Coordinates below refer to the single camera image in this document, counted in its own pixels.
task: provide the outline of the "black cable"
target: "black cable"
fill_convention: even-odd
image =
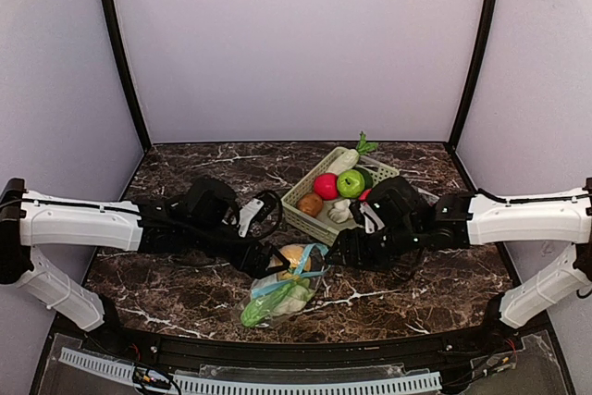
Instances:
[[[142,380],[138,381],[138,384],[140,385],[140,390],[138,390],[138,388],[136,388],[134,386],[134,388],[136,389],[137,392],[140,392],[142,395],[150,395],[150,393],[148,392],[148,389],[146,388],[146,385],[143,383]]]
[[[578,297],[580,300],[585,300],[587,297],[589,297],[590,295],[592,295],[592,289],[590,289],[590,290],[589,290],[588,292],[586,292],[585,294],[582,294],[582,293],[580,292],[580,290],[578,289],[578,290],[575,292],[575,294],[577,295],[577,297]]]
[[[447,385],[442,385],[442,386],[444,388],[457,388],[457,387],[465,387],[465,386],[468,386],[469,384],[475,383],[479,379],[485,378],[487,376],[494,375],[493,372],[495,370],[499,369],[500,367],[504,366],[504,365],[507,365],[507,363],[504,363],[503,361],[500,361],[500,362],[498,362],[496,364],[491,365],[490,367],[487,367],[487,368],[483,369],[479,375],[475,376],[474,378],[471,378],[469,381],[459,382],[459,383],[454,383],[454,384],[447,384]]]
[[[592,198],[592,193],[576,194],[575,196],[548,196],[545,198],[514,198],[504,199],[490,193],[487,190],[478,189],[477,193],[483,194],[486,198],[491,201],[495,201],[499,204],[531,204],[531,203],[555,203],[562,201],[571,201],[572,199],[580,200],[585,198]]]
[[[484,195],[486,198],[490,199],[491,201],[495,201],[496,203],[500,203],[500,204],[506,204],[507,203],[507,201],[505,199],[502,199],[499,196],[496,196],[495,194],[490,193],[487,190],[477,189],[477,193]]]
[[[6,203],[2,203],[2,204],[0,204],[0,210],[2,210],[2,209],[3,209],[3,208],[5,208],[5,207],[9,207],[9,206],[10,206],[10,205],[12,205],[12,204],[18,204],[18,203],[22,203],[23,201],[24,201],[24,200],[22,200],[22,199],[15,199],[15,200],[13,200],[13,201],[8,201],[8,202],[6,202]]]
[[[480,360],[479,363],[477,363],[475,366],[473,366],[471,368],[471,370],[469,370],[466,374],[463,374],[463,375],[459,376],[458,378],[453,379],[450,382],[442,383],[442,387],[461,386],[464,384],[470,384],[470,383],[459,383],[459,381],[467,378],[468,376],[471,376],[473,374],[473,372],[475,372],[479,367],[481,367],[483,364],[486,364],[487,361],[489,361],[495,354],[500,353],[500,352],[503,352],[503,351],[500,351],[500,350],[493,351],[491,354],[489,354],[488,356],[486,356],[485,358]]]
[[[61,205],[61,206],[65,206],[65,207],[91,208],[93,210],[103,210],[106,212],[125,213],[128,215],[139,216],[144,219],[152,219],[153,221],[162,222],[163,224],[168,224],[170,226],[185,228],[186,230],[192,231],[193,233],[196,233],[197,235],[199,235],[203,238],[206,238],[212,242],[232,243],[232,244],[251,244],[255,241],[259,241],[259,240],[262,240],[263,238],[267,238],[272,233],[274,233],[276,230],[278,230],[279,225],[281,224],[281,220],[283,218],[283,208],[282,208],[282,204],[281,204],[281,198],[279,197],[279,195],[273,190],[265,190],[265,191],[262,191],[262,193],[263,192],[269,193],[277,201],[276,222],[274,223],[273,227],[270,230],[268,230],[267,232],[265,232],[261,235],[245,237],[245,238],[241,238],[238,240],[235,240],[235,239],[231,240],[228,238],[220,237],[220,236],[214,235],[206,230],[202,230],[200,228],[192,226],[191,224],[187,224],[182,221],[177,221],[175,219],[171,219],[168,217],[147,215],[143,212],[129,210],[128,208],[114,207],[111,205],[100,205],[100,204],[89,204],[89,203],[67,203],[67,202],[63,202],[63,201],[47,201],[47,200],[31,199],[31,198],[24,198],[22,200],[6,203],[3,205],[6,206],[6,205],[14,204],[17,202],[23,202],[23,203],[33,203],[33,204],[45,204],[45,205]]]
[[[145,363],[140,363],[139,361],[132,360],[130,358],[118,357],[118,356],[114,355],[112,352],[108,351],[105,347],[103,347],[101,345],[101,343],[99,341],[97,341],[93,337],[91,337],[89,335],[86,335],[86,334],[84,335],[84,337],[86,339],[89,339],[90,341],[92,341],[92,343],[96,347],[98,347],[99,349],[101,349],[101,351],[104,354],[109,355],[109,356],[115,356],[116,358],[120,358],[120,359],[123,359],[125,361],[132,362],[134,364],[134,370],[135,370],[136,367],[145,367],[146,369],[152,370],[152,371],[156,372],[158,375],[163,376],[166,379],[166,381],[168,381],[171,384],[171,386],[173,386],[177,390],[178,395],[183,395],[183,392],[181,391],[181,388],[179,387],[179,384],[177,384],[177,382],[173,379],[173,377],[168,372],[165,372],[164,370],[160,370],[159,368],[154,367],[153,365],[149,365],[149,364],[145,364]]]

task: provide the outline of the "white radish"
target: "white radish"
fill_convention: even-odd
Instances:
[[[333,173],[334,175],[339,176],[341,173],[354,168],[359,159],[360,154],[355,148],[352,148],[334,160],[328,167],[326,173]]]

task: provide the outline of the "wire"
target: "wire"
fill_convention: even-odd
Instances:
[[[5,207],[9,207],[9,206],[10,206],[10,205],[12,205],[12,204],[18,204],[18,203],[22,203],[23,201],[24,201],[24,200],[22,200],[22,199],[15,199],[15,200],[13,200],[13,201],[8,201],[8,202],[6,202],[6,203],[1,203],[1,204],[0,204],[0,210],[2,210],[2,209],[3,209],[3,208],[5,208]]]
[[[514,344],[514,341],[512,341],[511,339],[506,339],[506,342],[510,345],[510,347],[512,347],[514,364],[518,364],[518,352],[516,351],[516,345]]]
[[[105,354],[107,354],[109,356],[115,356],[116,358],[121,358],[121,359],[126,360],[126,361],[131,361],[134,364],[134,371],[135,371],[135,369],[137,367],[145,367],[146,369],[152,370],[152,371],[156,372],[157,374],[159,374],[160,376],[163,376],[166,379],[166,381],[168,381],[171,384],[171,386],[175,388],[175,390],[177,391],[178,395],[183,395],[183,392],[181,391],[181,388],[179,387],[179,384],[177,384],[177,382],[173,379],[173,377],[169,373],[165,372],[164,370],[160,370],[159,368],[154,367],[153,365],[149,365],[149,364],[145,364],[145,363],[140,363],[139,361],[132,360],[130,358],[118,357],[118,356],[114,355],[112,352],[108,351],[105,347],[103,347],[101,345],[101,343],[99,341],[97,341],[93,337],[91,337],[91,336],[89,336],[87,334],[84,334],[84,337],[86,339],[89,339],[103,353],[105,353]],[[134,349],[134,348],[137,349],[138,350],[138,353],[140,353],[140,349],[138,349],[138,346],[136,346],[135,344],[132,343],[130,345],[130,347],[132,349]],[[146,393],[145,392],[145,387],[143,386],[142,383],[140,383],[140,386],[142,387],[143,393]]]
[[[516,351],[516,345],[514,344],[514,341],[512,341],[511,339],[506,339],[505,342],[512,348],[512,356],[514,358],[514,365],[518,364],[518,353]],[[479,369],[483,364],[485,364],[487,361],[489,361],[494,355],[496,355],[500,352],[503,352],[503,351],[498,350],[498,351],[491,353],[489,356],[487,356],[486,358],[481,360],[478,364],[476,364],[475,367],[473,367],[469,372],[467,372],[466,374],[464,374],[462,376],[459,376],[456,379],[453,379],[451,382],[442,384],[442,386],[444,388],[455,388],[455,387],[459,387],[459,386],[468,386],[469,384],[473,384],[481,378],[485,378],[486,376],[493,375],[491,373],[491,371],[496,370],[496,369],[506,365],[508,363],[508,358],[504,358],[503,360],[498,361],[497,363],[495,363],[489,367],[486,367],[485,369],[481,369],[480,372],[478,373],[478,375],[476,375],[475,377],[472,377],[468,381],[463,381],[465,378],[467,378],[468,376],[471,376],[473,373],[475,373],[477,369]]]
[[[491,201],[495,201],[499,204],[532,204],[532,203],[555,203],[562,201],[571,201],[572,199],[580,200],[585,198],[592,198],[592,193],[576,194],[575,196],[548,196],[544,198],[514,198],[506,199],[500,198],[493,193],[490,193],[484,189],[478,189],[477,193],[483,194],[486,198]]]
[[[61,206],[65,206],[65,207],[91,208],[93,210],[101,210],[101,211],[106,211],[106,212],[125,213],[128,215],[139,216],[144,219],[152,219],[153,221],[162,222],[162,223],[168,224],[170,226],[185,228],[186,230],[196,233],[197,235],[199,235],[203,238],[206,238],[212,242],[222,242],[222,243],[232,243],[232,244],[251,244],[255,241],[259,241],[259,240],[262,240],[263,238],[267,238],[268,236],[273,234],[276,230],[278,230],[279,224],[281,224],[281,220],[283,218],[283,208],[282,208],[282,204],[281,204],[281,198],[279,197],[279,195],[273,190],[265,190],[265,191],[262,191],[262,193],[269,193],[277,201],[277,218],[276,218],[274,225],[272,226],[272,228],[270,230],[268,230],[267,232],[265,232],[261,235],[250,236],[250,237],[241,238],[238,240],[234,240],[234,239],[231,240],[229,238],[217,236],[217,235],[214,235],[206,230],[202,230],[200,228],[192,226],[191,224],[187,224],[182,221],[177,221],[177,220],[171,219],[169,217],[147,215],[143,212],[139,212],[136,210],[129,210],[128,208],[114,207],[111,205],[99,205],[99,204],[89,204],[89,203],[67,203],[67,202],[63,202],[63,201],[47,201],[47,200],[23,198],[22,200],[16,200],[16,201],[11,201],[10,203],[2,204],[2,206],[15,204],[18,202],[23,202],[23,203],[44,204],[44,205],[61,205]]]
[[[459,376],[458,378],[453,379],[450,382],[447,382],[446,384],[442,384],[442,386],[444,386],[444,387],[447,387],[447,386],[463,386],[465,384],[470,384],[470,383],[459,383],[459,381],[462,381],[465,378],[467,378],[468,376],[471,376],[479,367],[481,367],[483,364],[486,364],[487,361],[489,361],[493,357],[493,355],[495,355],[496,353],[499,353],[499,352],[500,352],[499,350],[493,351],[488,356],[486,356],[485,358],[483,358],[482,360],[480,360],[479,363],[477,363],[473,368],[471,368],[471,370],[469,370],[466,374],[463,374],[463,375]]]
[[[578,297],[580,300],[585,300],[585,299],[586,299],[588,296],[592,295],[592,289],[590,289],[589,291],[587,291],[587,292],[586,292],[586,293],[584,293],[584,294],[582,294],[582,293],[580,292],[580,289],[578,289],[578,290],[575,292],[575,294],[577,295],[577,297]]]
[[[136,360],[141,361],[142,360],[142,354],[140,353],[140,349],[138,349],[138,346],[136,346],[135,344],[131,344],[130,347],[136,351]]]

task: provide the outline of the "plastic basket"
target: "plastic basket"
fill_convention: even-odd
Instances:
[[[325,173],[331,163],[340,157],[348,149],[344,147],[337,147],[329,153],[325,159],[319,162],[304,178],[302,178],[286,195],[281,202],[284,207],[284,217],[289,224],[302,230],[304,233],[311,235],[316,240],[323,242],[329,247],[338,237],[339,232],[346,228],[356,227],[356,223],[350,219],[342,224],[336,224],[331,221],[327,212],[331,208],[333,201],[325,201],[323,211],[317,217],[311,217],[301,212],[296,208],[296,205],[301,198],[313,191],[313,184],[316,177]],[[381,162],[378,162],[368,156],[360,156],[357,167],[365,168],[375,184],[387,178],[394,178],[399,176],[397,168],[389,167]]]

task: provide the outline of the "black frame edge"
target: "black frame edge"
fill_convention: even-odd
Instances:
[[[150,365],[174,372],[176,370],[199,371],[202,365],[225,365],[246,368],[349,368],[366,367],[368,365],[405,363],[406,371],[429,368],[431,371],[447,372],[467,364],[467,358],[447,358],[442,355],[442,348],[446,344],[463,341],[472,337],[479,327],[468,327],[452,332],[436,333],[422,337],[408,337],[405,339],[379,340],[371,342],[354,342],[341,344],[267,344],[267,343],[232,343],[226,341],[211,341],[190,339],[165,334],[154,334],[140,330],[125,328],[124,330],[141,348],[155,345],[159,352],[149,360],[142,360]],[[561,346],[546,313],[539,314],[520,329],[518,339],[530,334],[547,331],[555,354],[558,358],[563,381],[567,393],[575,395]],[[52,325],[49,337],[53,340],[55,334],[63,334],[71,338],[84,337],[74,324],[62,316],[58,316]],[[43,364],[45,364],[52,341],[47,341],[44,349]],[[100,352],[92,343],[84,346],[89,351]],[[296,355],[296,361],[290,359]],[[36,395],[41,384],[41,373],[38,368],[35,384],[31,387],[30,395]]]
[[[469,115],[473,96],[475,94],[475,87],[479,79],[481,65],[483,64],[483,57],[485,56],[487,48],[487,39],[489,31],[491,30],[491,22],[493,20],[493,12],[495,9],[496,0],[483,0],[483,7],[481,9],[481,18],[479,19],[479,28],[475,38],[475,47],[471,57],[471,64],[466,75],[466,82],[462,90],[461,102],[459,104],[452,132],[450,133],[449,144],[454,150],[461,140],[463,134],[464,124]]]
[[[148,134],[146,122],[144,121],[140,103],[138,102],[138,95],[136,94],[131,79],[130,65],[128,64],[125,48],[123,46],[119,22],[117,21],[115,0],[101,0],[101,3],[103,4],[105,23],[109,33],[109,40],[111,41],[113,56],[117,65],[117,72],[119,73],[119,80],[121,81],[123,93],[126,96],[131,119],[133,120],[136,133],[138,134],[138,139],[140,139],[140,143],[142,144],[142,149],[144,152],[147,152],[152,147],[152,142],[150,141],[150,135]]]

